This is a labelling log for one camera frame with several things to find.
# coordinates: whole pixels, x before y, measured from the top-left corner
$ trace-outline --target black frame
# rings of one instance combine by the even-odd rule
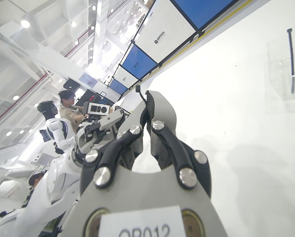
[[[124,93],[122,93],[120,95],[119,100],[123,97],[123,95],[128,92],[129,90],[131,90],[137,83],[142,82],[142,80],[148,76],[149,74],[151,74],[155,69],[157,69],[158,67],[161,68],[162,65],[167,62],[174,54],[176,54],[179,50],[182,49],[183,46],[185,46],[188,43],[191,43],[194,38],[196,37],[196,35],[199,35],[197,39],[199,39],[204,33],[205,33],[205,28],[210,25],[213,21],[215,21],[217,18],[219,18],[221,15],[223,15],[228,9],[230,9],[233,5],[235,5],[237,2],[239,2],[240,0],[233,0],[231,1],[227,6],[225,6],[221,11],[219,11],[214,17],[212,17],[209,21],[207,21],[203,26],[201,26],[200,28],[198,28],[193,22],[192,20],[186,15],[186,13],[180,8],[180,6],[176,3],[175,0],[170,0],[170,2],[175,6],[175,8],[180,12],[180,14],[186,19],[186,21],[195,29],[195,33],[193,33],[190,37],[188,37],[185,41],[183,41],[183,43],[181,43],[176,49],[174,49],[170,54],[168,54],[163,60],[161,60],[159,63],[155,62],[147,53],[144,52],[144,50],[142,50],[141,48],[139,48],[136,44],[135,44],[135,37],[136,35],[139,33],[139,31],[141,30],[144,21],[146,20],[147,16],[149,15],[152,7],[154,6],[156,0],[153,1],[150,9],[148,10],[148,12],[146,13],[143,21],[141,22],[138,30],[136,31],[133,39],[131,40],[131,44],[133,44],[133,46],[137,46],[142,52],[144,52],[144,54],[146,54],[151,60],[153,60],[156,63],[156,66],[149,70],[141,79],[138,79],[137,77],[135,77],[133,74],[131,74],[129,71],[127,71],[128,73],[130,73],[132,76],[134,76],[135,78],[138,79],[137,82],[135,82],[130,88],[128,88],[128,90],[126,90]]]

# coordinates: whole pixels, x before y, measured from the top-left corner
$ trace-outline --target silver bolt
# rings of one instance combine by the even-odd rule
[[[153,122],[152,127],[157,130],[160,131],[164,128],[164,123],[160,120],[156,120]]]
[[[108,167],[100,167],[94,174],[93,182],[97,186],[104,186],[110,180],[111,172]]]
[[[120,132],[117,134],[117,139],[119,139],[120,137],[122,137],[122,135],[124,135],[125,133],[127,133],[126,131]]]
[[[200,150],[196,150],[194,155],[195,155],[195,158],[199,164],[204,165],[207,163],[208,158],[204,152],[202,152]]]
[[[92,163],[92,162],[96,161],[97,157],[98,157],[98,151],[93,149],[87,153],[87,155],[85,156],[85,161],[87,163]]]
[[[141,132],[139,125],[133,125],[130,127],[130,133],[133,135],[138,135]]]
[[[197,184],[196,173],[190,168],[182,168],[179,171],[180,181],[187,187],[195,187]]]

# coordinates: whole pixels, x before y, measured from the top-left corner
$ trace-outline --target person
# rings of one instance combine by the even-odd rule
[[[59,97],[61,99],[61,105],[59,107],[59,115],[63,119],[68,119],[72,123],[74,132],[83,119],[88,115],[83,115],[83,107],[75,106],[75,93],[72,90],[63,90],[59,92]]]
[[[40,182],[40,180],[42,179],[43,176],[44,176],[44,173],[37,173],[37,174],[30,176],[30,178],[29,178],[30,193],[28,194],[28,196],[26,198],[25,204],[23,204],[21,206],[21,208],[25,208],[28,205],[28,202],[31,198],[31,195],[32,195],[35,187]]]
[[[54,142],[53,145],[54,145],[54,147],[55,147],[55,153],[57,153],[57,154],[59,154],[59,155],[64,154],[64,151],[63,151],[62,149],[59,149],[59,148],[57,147],[56,142]]]
[[[34,174],[34,175],[30,176],[30,178],[29,178],[30,193],[26,198],[25,204],[23,204],[21,206],[21,208],[25,208],[28,205],[28,202],[30,200],[30,197],[31,197],[35,187],[37,186],[37,184],[39,183],[39,181],[42,179],[43,176],[44,176],[44,173],[38,173],[38,174]],[[12,213],[13,211],[15,211],[15,209],[13,209],[11,212],[2,211],[0,213],[0,218],[5,217],[7,214]]]

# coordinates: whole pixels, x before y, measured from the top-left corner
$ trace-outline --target white panel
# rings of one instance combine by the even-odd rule
[[[119,70],[117,70],[114,78],[127,88],[131,87],[135,82],[138,81],[137,78],[135,78],[133,75],[131,75],[129,72],[121,67],[119,68]]]
[[[157,0],[152,10],[135,43],[159,63],[195,30],[169,0]]]

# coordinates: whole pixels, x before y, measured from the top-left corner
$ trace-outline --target black handle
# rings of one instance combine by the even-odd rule
[[[186,149],[184,148],[180,140],[166,125],[164,125],[164,128],[162,130],[156,130],[152,126],[152,131],[161,140],[170,155],[170,159],[175,168],[178,184],[184,189],[190,189],[189,187],[186,187],[179,178],[179,173],[181,169],[190,168],[194,170]]]

